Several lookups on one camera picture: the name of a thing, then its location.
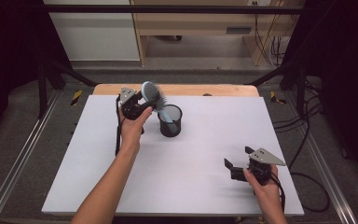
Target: white table surface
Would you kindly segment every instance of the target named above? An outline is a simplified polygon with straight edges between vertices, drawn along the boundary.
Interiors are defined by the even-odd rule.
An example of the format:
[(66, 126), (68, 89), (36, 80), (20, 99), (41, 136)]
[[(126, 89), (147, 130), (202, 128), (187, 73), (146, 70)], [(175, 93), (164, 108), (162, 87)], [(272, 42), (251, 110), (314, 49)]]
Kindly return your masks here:
[[(116, 96), (91, 95), (42, 212), (72, 215), (115, 157)], [(141, 150), (117, 208), (118, 216), (256, 216), (252, 188), (231, 180), (224, 158), (246, 167), (244, 147), (265, 148), (284, 161), (261, 97), (168, 96), (181, 107), (182, 131), (159, 132), (157, 113), (148, 119)], [(304, 215), (286, 166), (279, 166), (285, 214)]]

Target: black cable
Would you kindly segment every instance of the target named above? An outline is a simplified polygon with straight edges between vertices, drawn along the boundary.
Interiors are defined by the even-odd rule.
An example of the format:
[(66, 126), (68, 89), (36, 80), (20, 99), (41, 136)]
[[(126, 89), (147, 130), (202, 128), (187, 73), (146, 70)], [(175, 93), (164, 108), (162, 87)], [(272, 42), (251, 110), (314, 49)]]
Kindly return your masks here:
[(297, 20), (298, 20), (298, 18), (297, 18), (296, 15), (290, 15), (290, 17), (292, 18), (293, 21), (297, 21)]
[(116, 114), (117, 114), (116, 155), (120, 151), (121, 125), (122, 125), (122, 122), (120, 120), (120, 112), (119, 112), (119, 108), (118, 108), (118, 102), (119, 101), (120, 101), (120, 95), (116, 99)]
[(279, 178), (272, 172), (270, 172), (274, 178), (272, 178), (272, 175), (269, 176), (269, 178), (278, 186), (278, 188), (281, 190), (281, 207), (282, 210), (284, 212), (284, 207), (286, 205), (286, 195), (284, 194), (284, 190), (281, 184), (281, 181), (279, 180)]
[(276, 54), (277, 54), (277, 66), (281, 66), (279, 64), (279, 57), (278, 57), (280, 55), (279, 48), (281, 47), (281, 41), (282, 41), (282, 38), (280, 36), (278, 36), (278, 46), (277, 46), (277, 52), (276, 52)]
[(315, 87), (314, 85), (312, 85), (312, 83), (310, 83), (307, 79), (305, 79), (305, 84), (306, 84), (306, 88), (309, 88), (312, 91), (316, 91), (318, 93), (320, 93), (322, 90)]
[(319, 183), (316, 179), (310, 177), (309, 175), (304, 175), (304, 174), (301, 174), (301, 173), (296, 173), (296, 172), (291, 172), (290, 175), (300, 175), (300, 176), (303, 176), (303, 177), (306, 177), (307, 179), (310, 179), (311, 181), (313, 181), (315, 184), (317, 184), (319, 187), (321, 187), (322, 191), (324, 192), (324, 195), (326, 196), (326, 205), (324, 206), (324, 208), (322, 209), (315, 209), (315, 208), (310, 208), (306, 205), (304, 205), (303, 203), (301, 203), (301, 205), (311, 211), (311, 212), (315, 212), (315, 213), (322, 213), (322, 212), (325, 212), (327, 211), (327, 209), (330, 207), (330, 197), (328, 195), (328, 192), (327, 190), (324, 188), (324, 186)]
[[(309, 113), (310, 113), (313, 109), (315, 109), (315, 108), (317, 108), (318, 106), (321, 106), (321, 105), (322, 105), (322, 104), (317, 104), (317, 105), (313, 106), (313, 107), (310, 109)], [(323, 109), (323, 108), (320, 107), (320, 108), (319, 108), (318, 110), (316, 110), (315, 112), (310, 113), (309, 118), (311, 118), (312, 116), (314, 116), (314, 115), (316, 115), (317, 113), (321, 112), (322, 109)], [(303, 125), (304, 123), (305, 123), (305, 121), (303, 121), (302, 123), (298, 124), (298, 125), (295, 126), (295, 127), (290, 128), (290, 129), (288, 129), (288, 130), (276, 131), (275, 133), (286, 133), (286, 132), (292, 131), (293, 129), (295, 129), (295, 128), (301, 126), (301, 125)]]
[[(272, 21), (272, 23), (271, 23), (271, 25), (270, 25), (270, 27), (269, 27), (269, 29), (268, 29), (267, 36), (269, 36), (269, 32), (271, 31), (271, 29), (272, 29), (274, 23), (280, 18), (280, 16), (281, 16), (281, 14), (274, 16), (274, 19), (273, 19), (273, 21)], [(279, 66), (281, 66), (281, 64), (279, 63), (279, 59), (280, 59), (280, 57), (279, 57), (279, 55), (280, 55), (280, 53), (279, 53), (279, 46), (278, 46), (278, 54), (276, 54), (277, 63), (275, 64), (275, 63), (272, 61), (272, 59), (270, 59), (270, 58), (267, 56), (267, 53), (264, 51), (265, 46), (264, 46), (263, 41), (262, 41), (262, 39), (261, 39), (261, 37), (260, 37), (260, 33), (258, 33), (258, 21), (257, 21), (257, 19), (258, 19), (258, 15), (255, 14), (255, 43), (257, 44), (257, 47), (258, 47), (258, 49), (260, 50), (260, 52), (261, 52), (261, 54), (263, 55), (263, 57), (264, 57), (264, 59), (266, 60), (266, 62), (269, 63), (269, 64), (271, 64), (271, 65), (273, 65), (274, 67), (275, 67), (275, 65), (277, 65), (277, 66), (279, 67)]]
[(272, 122), (272, 123), (285, 123), (285, 122), (292, 121), (293, 119), (298, 119), (298, 116), (295, 116), (295, 117), (292, 118), (292, 119), (274, 121), (274, 122)]
[[(309, 134), (309, 132), (310, 132), (310, 117), (312, 117), (313, 115), (317, 114), (317, 113), (320, 111), (320, 109), (321, 109), (321, 108), (320, 108), (319, 110), (317, 110), (317, 111), (314, 112), (313, 114), (310, 113), (314, 108), (317, 108), (317, 106), (321, 106), (321, 105), (322, 105), (322, 104), (317, 104), (317, 105), (313, 106), (310, 110), (308, 110), (308, 105), (309, 105), (310, 101), (313, 100), (313, 99), (315, 99), (315, 98), (317, 98), (317, 97), (319, 97), (319, 95), (314, 95), (314, 96), (310, 97), (309, 100), (306, 102), (305, 122), (307, 122), (307, 130), (306, 130), (306, 133), (305, 133), (305, 135), (304, 135), (304, 138), (303, 138), (303, 140), (302, 140), (302, 142), (301, 142), (301, 144), (300, 144), (300, 146), (299, 146), (299, 148), (298, 148), (298, 150), (297, 150), (297, 152), (296, 152), (296, 155), (294, 156), (294, 158), (292, 159), (292, 161), (290, 162), (290, 164), (289, 164), (289, 166), (288, 166), (289, 171), (291, 170), (291, 168), (292, 168), (292, 166), (293, 166), (293, 163), (296, 161), (297, 156), (298, 156), (299, 153), (301, 152), (301, 150), (302, 150), (302, 148), (303, 148), (303, 146), (304, 146), (304, 143), (305, 143), (305, 141), (306, 141), (306, 139), (307, 139), (307, 137), (308, 137), (308, 134)], [(327, 200), (326, 205), (324, 206), (324, 208), (322, 208), (322, 209), (310, 208), (310, 207), (304, 205), (303, 203), (301, 203), (301, 205), (302, 205), (305, 209), (307, 209), (307, 210), (309, 210), (309, 211), (311, 211), (311, 212), (315, 212), (315, 213), (322, 213), (322, 212), (325, 212), (325, 211), (329, 208), (329, 206), (330, 206), (330, 197), (329, 197), (329, 195), (328, 195), (327, 190), (324, 188), (324, 186), (323, 186), (321, 183), (319, 183), (317, 180), (315, 180), (314, 178), (312, 178), (312, 177), (310, 177), (310, 176), (308, 176), (308, 175), (304, 175), (304, 174), (296, 173), (296, 172), (290, 172), (290, 174), (291, 174), (291, 175), (304, 176), (304, 177), (310, 179), (311, 181), (313, 181), (315, 184), (317, 184), (317, 185), (324, 191), (324, 195), (326, 196), (326, 200)]]
[[(276, 39), (278, 39), (278, 41), (277, 41), (277, 43), (278, 43), (278, 45), (277, 45), (277, 48), (275, 48), (275, 40)], [(271, 43), (271, 55), (273, 55), (273, 56), (275, 56), (275, 58), (276, 58), (276, 60), (277, 60), (277, 62), (275, 63), (275, 65), (277, 65), (278, 67), (279, 66), (281, 66), (280, 65), (280, 63), (279, 63), (279, 55), (280, 55), (280, 53), (279, 53), (279, 47), (280, 47), (280, 43), (279, 43), (279, 37), (276, 37), (276, 36), (274, 36), (274, 37), (272, 37), (272, 43)]]
[(274, 127), (274, 129), (276, 130), (276, 129), (286, 128), (286, 127), (289, 127), (289, 126), (291, 126), (291, 125), (293, 125), (293, 124), (295, 124), (295, 123), (297, 123), (299, 121), (301, 121), (301, 118), (298, 118), (298, 119), (296, 119), (296, 120), (294, 120), (294, 121), (292, 121), (292, 122), (290, 122), (288, 124), (278, 126), (278, 127)]
[(309, 92), (309, 93), (311, 93), (311, 94), (313, 94), (313, 95), (317, 95), (317, 94), (319, 94), (318, 92), (314, 92), (314, 91), (312, 91), (312, 89), (311, 88), (309, 88), (309, 87), (305, 87), (305, 90), (307, 91), (307, 92)]
[(305, 123), (305, 121), (301, 122), (300, 124), (296, 125), (295, 127), (292, 127), (292, 128), (290, 128), (290, 129), (287, 129), (287, 130), (284, 130), (284, 131), (277, 131), (277, 132), (275, 132), (275, 133), (287, 133), (287, 132), (289, 132), (289, 131), (292, 131), (293, 129), (296, 129), (296, 128), (300, 127), (300, 126), (303, 125), (304, 123)]
[(298, 147), (298, 150), (297, 150), (297, 152), (296, 152), (296, 155), (293, 157), (292, 161), (290, 162), (290, 164), (289, 164), (289, 166), (288, 166), (288, 167), (289, 167), (289, 171), (290, 171), (290, 169), (292, 168), (293, 163), (296, 161), (298, 155), (300, 154), (300, 152), (301, 152), (301, 150), (302, 150), (302, 148), (303, 148), (303, 146), (304, 146), (304, 144), (305, 144), (305, 141), (307, 140), (308, 133), (310, 132), (310, 120), (309, 120), (309, 114), (308, 114), (308, 113), (309, 113), (308, 104), (310, 103), (311, 100), (313, 100), (313, 99), (315, 99), (315, 98), (317, 98), (317, 97), (319, 97), (319, 96), (318, 96), (318, 95), (315, 95), (315, 96), (310, 97), (309, 100), (308, 100), (308, 101), (306, 102), (306, 104), (305, 104), (305, 107), (306, 107), (306, 109), (305, 109), (305, 111), (306, 111), (306, 113), (305, 113), (305, 121), (307, 122), (307, 130), (305, 131), (304, 138), (303, 138), (303, 140), (302, 140), (300, 146)]

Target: wire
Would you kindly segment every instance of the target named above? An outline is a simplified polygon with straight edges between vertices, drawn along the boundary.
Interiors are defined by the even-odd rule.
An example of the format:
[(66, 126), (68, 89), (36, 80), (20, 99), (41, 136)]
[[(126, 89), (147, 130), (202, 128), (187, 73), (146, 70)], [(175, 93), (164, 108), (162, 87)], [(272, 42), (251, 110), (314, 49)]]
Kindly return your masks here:
[(284, 212), (284, 207), (285, 207), (285, 204), (286, 204), (286, 195), (284, 194), (284, 190), (283, 190), (283, 187), (282, 187), (282, 184), (281, 184), (281, 181), (279, 180), (279, 178), (272, 172), (269, 172), (270, 175), (269, 175), (269, 178), (278, 186), (278, 188), (281, 190), (281, 207), (282, 207), (282, 210)]
[(297, 21), (298, 17), (296, 15), (290, 15), (290, 17), (292, 18), (293, 21)]
[(313, 95), (319, 94), (318, 92), (316, 92), (316, 91), (314, 91), (314, 90), (312, 90), (312, 89), (310, 89), (310, 88), (308, 88), (308, 87), (306, 87), (305, 90), (308, 91), (308, 92), (310, 92), (310, 93), (313, 94)]
[(120, 95), (116, 99), (116, 114), (117, 114), (117, 134), (116, 134), (116, 155), (120, 151), (120, 140), (121, 140), (121, 126), (122, 122), (120, 121), (120, 112), (118, 108), (118, 101), (120, 101)]
[(304, 175), (304, 174), (296, 173), (296, 172), (291, 172), (290, 175), (300, 175), (300, 176), (306, 177), (307, 179), (310, 179), (311, 181), (313, 181), (315, 184), (317, 184), (322, 189), (322, 191), (324, 192), (324, 195), (326, 196), (326, 205), (324, 206), (324, 208), (322, 208), (322, 209), (310, 208), (310, 207), (304, 205), (303, 203), (301, 203), (301, 205), (305, 209), (307, 209), (311, 212), (315, 212), (315, 213), (322, 213), (322, 212), (327, 211), (327, 209), (330, 207), (330, 197), (328, 195), (327, 190), (324, 188), (324, 186), (321, 183), (319, 183), (316, 179), (310, 177), (309, 175)]
[[(272, 29), (274, 23), (276, 22), (276, 20), (277, 20), (280, 16), (281, 16), (281, 15), (278, 15), (278, 16), (277, 16), (277, 15), (274, 15), (274, 19), (273, 19), (273, 21), (272, 21), (272, 23), (271, 23), (271, 25), (270, 25), (270, 27), (269, 27), (269, 29), (268, 29), (268, 31), (267, 31), (267, 36), (269, 36), (269, 33), (271, 32), (271, 29)], [(258, 47), (258, 49), (260, 50), (260, 52), (261, 52), (261, 54), (263, 55), (263, 57), (264, 57), (264, 59), (266, 60), (266, 62), (269, 63), (269, 64), (271, 64), (271, 65), (275, 68), (275, 65), (273, 64), (272, 61), (269, 60), (269, 58), (268, 58), (268, 56), (267, 56), (267, 53), (264, 51), (265, 46), (264, 46), (264, 44), (263, 44), (263, 41), (262, 41), (262, 39), (261, 39), (260, 34), (258, 33), (258, 22), (257, 22), (257, 19), (258, 19), (258, 14), (255, 14), (255, 43), (257, 44), (257, 47)]]
[(301, 152), (301, 150), (302, 150), (302, 148), (303, 148), (303, 146), (304, 146), (304, 144), (305, 144), (305, 141), (307, 140), (308, 134), (309, 134), (309, 132), (310, 132), (310, 119), (309, 119), (308, 104), (310, 103), (311, 100), (313, 100), (313, 99), (315, 99), (315, 98), (317, 98), (317, 97), (319, 97), (319, 95), (315, 95), (315, 96), (310, 97), (309, 100), (308, 100), (308, 101), (306, 102), (306, 104), (305, 104), (305, 107), (306, 107), (306, 109), (305, 109), (305, 111), (306, 111), (305, 121), (307, 122), (307, 130), (306, 130), (306, 132), (305, 132), (305, 135), (304, 135), (303, 140), (301, 141), (300, 146), (298, 147), (298, 150), (297, 150), (297, 152), (296, 152), (296, 155), (293, 157), (292, 161), (291, 161), (290, 164), (289, 164), (289, 170), (292, 168), (293, 163), (296, 161), (298, 155), (300, 154), (300, 152)]
[(321, 89), (319, 89), (319, 88), (315, 87), (314, 85), (312, 85), (312, 83), (310, 83), (307, 79), (305, 79), (305, 84), (306, 84), (305, 85), (306, 88), (308, 88), (308, 89), (310, 89), (312, 91), (316, 91), (317, 93), (322, 91)]
[(277, 52), (276, 52), (276, 54), (277, 54), (277, 64), (279, 64), (279, 55), (280, 55), (279, 49), (281, 48), (281, 41), (282, 41), (282, 38), (280, 36), (278, 36), (278, 46), (277, 46)]
[(274, 69), (276, 68), (274, 63), (272, 62), (272, 57), (271, 57), (271, 52), (272, 52), (272, 49), (274, 48), (274, 44), (273, 42), (271, 43), (271, 47), (269, 48), (269, 60), (271, 61), (271, 64), (272, 64), (272, 67), (274, 67)]
[[(316, 115), (317, 113), (319, 113), (319, 112), (322, 111), (323, 107), (322, 107), (321, 105), (322, 105), (322, 104), (317, 104), (317, 105), (313, 106), (313, 107), (310, 109), (310, 111), (309, 111), (309, 114), (310, 114), (310, 115), (309, 115), (309, 118), (311, 118), (312, 116), (314, 116), (314, 115)], [(316, 111), (313, 112), (313, 113), (310, 113), (312, 110), (314, 110), (314, 109), (317, 108), (318, 106), (319, 106), (318, 110), (316, 110)], [(297, 119), (297, 120), (295, 120), (294, 122), (291, 122), (290, 124), (286, 124), (286, 125), (283, 125), (283, 126), (280, 126), (280, 127), (276, 127), (276, 128), (274, 128), (274, 129), (280, 129), (280, 128), (289, 127), (289, 126), (295, 124), (296, 122), (298, 122), (298, 121), (300, 121), (300, 120), (301, 120), (301, 119)], [(303, 121), (302, 123), (300, 123), (299, 125), (297, 125), (297, 126), (295, 126), (295, 127), (293, 127), (293, 128), (290, 128), (290, 129), (285, 130), (285, 131), (276, 131), (275, 133), (286, 133), (286, 132), (289, 132), (289, 131), (291, 131), (291, 130), (293, 130), (293, 129), (295, 129), (295, 128), (301, 126), (301, 125), (303, 125), (304, 123), (305, 123), (305, 121)]]
[(289, 121), (292, 121), (293, 119), (297, 119), (298, 116), (295, 116), (294, 118), (292, 119), (287, 119), (287, 120), (279, 120), (279, 121), (274, 121), (272, 123), (285, 123), (285, 122), (289, 122)]

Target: floor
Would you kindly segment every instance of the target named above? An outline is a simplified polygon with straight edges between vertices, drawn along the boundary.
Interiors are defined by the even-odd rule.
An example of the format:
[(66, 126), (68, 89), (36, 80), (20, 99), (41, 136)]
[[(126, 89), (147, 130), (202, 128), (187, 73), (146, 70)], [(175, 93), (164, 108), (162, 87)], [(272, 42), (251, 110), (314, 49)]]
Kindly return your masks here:
[[(149, 42), (144, 67), (136, 63), (118, 62), (74, 62), (74, 67), (85, 77), (103, 83), (142, 83), (154, 80), (157, 83), (243, 84), (273, 69), (272, 65), (267, 63), (254, 67), (241, 37), (220, 36), (184, 36), (181, 41), (176, 41), (172, 36), (153, 37)], [(40, 212), (71, 140), (71, 133), (75, 130), (82, 108), (87, 102), (87, 95), (92, 94), (91, 87), (82, 85), (71, 77), (64, 78), (67, 81), (64, 91), (48, 88), (49, 96), (58, 95), (57, 103), (48, 122), (43, 126), (43, 132), (36, 137), (37, 142), (25, 159), (24, 166), (17, 167), (20, 175), (9, 185), (10, 194), (4, 197), (5, 203), (0, 206), (0, 223), (67, 223), (70, 220), (69, 217), (54, 217)], [(280, 79), (281, 77), (275, 77), (258, 87), (260, 95), (265, 98), (273, 122), (289, 120), (296, 115), (290, 103), (294, 99), (294, 91), (281, 91)], [(314, 85), (321, 86), (318, 78), (309, 77), (309, 80)], [(70, 105), (77, 90), (83, 91), (82, 96), (75, 106)], [(272, 91), (279, 101), (271, 101)], [(314, 92), (307, 91), (306, 98), (310, 99), (313, 94)], [(310, 108), (313, 106), (315, 109), (312, 111), (318, 111), (320, 106), (317, 99), (310, 103)], [(9, 106), (0, 122), (0, 188), (13, 164), (16, 164), (17, 157), (23, 152), (24, 143), (37, 123), (37, 114), (36, 82), (19, 87), (9, 95)], [(287, 123), (277, 122), (274, 126)], [(301, 122), (276, 129), (287, 161), (293, 159), (304, 138), (303, 129), (305, 130), (306, 126), (297, 126), (299, 124)], [(332, 203), (325, 211), (312, 211), (323, 210), (329, 202), (323, 189), (302, 175), (293, 175), (299, 198), (303, 206), (309, 209), (305, 209), (306, 215), (303, 217), (289, 217), (289, 222), (358, 223), (357, 162), (342, 157), (340, 143), (331, 128), (328, 115), (321, 111), (315, 113), (310, 119), (310, 133), (309, 141), (306, 141), (291, 171), (309, 175), (329, 188), (328, 183), (324, 182), (326, 170), (318, 168), (320, 166), (313, 155), (317, 147), (316, 151), (322, 154), (344, 201), (335, 200), (337, 195), (330, 194)], [(342, 204), (339, 203), (342, 202), (347, 203), (345, 205), (350, 208), (349, 215), (354, 215), (354, 222), (345, 221), (340, 216), (339, 208)], [(198, 223), (216, 222), (199, 220)], [(243, 223), (258, 223), (258, 217), (249, 217)]]

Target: tripod leg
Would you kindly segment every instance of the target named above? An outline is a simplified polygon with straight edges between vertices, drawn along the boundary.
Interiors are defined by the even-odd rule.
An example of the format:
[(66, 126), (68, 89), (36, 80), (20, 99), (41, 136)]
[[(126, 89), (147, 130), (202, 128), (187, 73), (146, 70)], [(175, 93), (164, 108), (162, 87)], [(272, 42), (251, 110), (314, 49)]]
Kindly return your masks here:
[(93, 82), (91, 80), (89, 80), (88, 78), (86, 77), (82, 77), (81, 75), (79, 75), (77, 72), (75, 72), (74, 70), (72, 69), (68, 69), (67, 67), (55, 62), (55, 61), (50, 61), (50, 64), (55, 67), (56, 69), (59, 69), (60, 71), (63, 71), (65, 73), (67, 73), (69, 76), (71, 77), (74, 77), (75, 79), (83, 82), (84, 84), (88, 85), (88, 86), (96, 86), (98, 85), (99, 83), (96, 83), (96, 82)]
[(287, 70), (289, 70), (292, 66), (292, 63), (286, 63), (283, 64), (281, 67), (276, 68), (275, 70), (269, 72), (268, 74), (262, 76), (261, 78), (248, 83), (248, 84), (244, 84), (244, 85), (252, 85), (252, 86), (259, 86), (261, 84), (263, 84), (264, 82), (272, 79), (273, 77), (276, 77), (277, 75), (282, 75), (285, 74), (287, 72)]

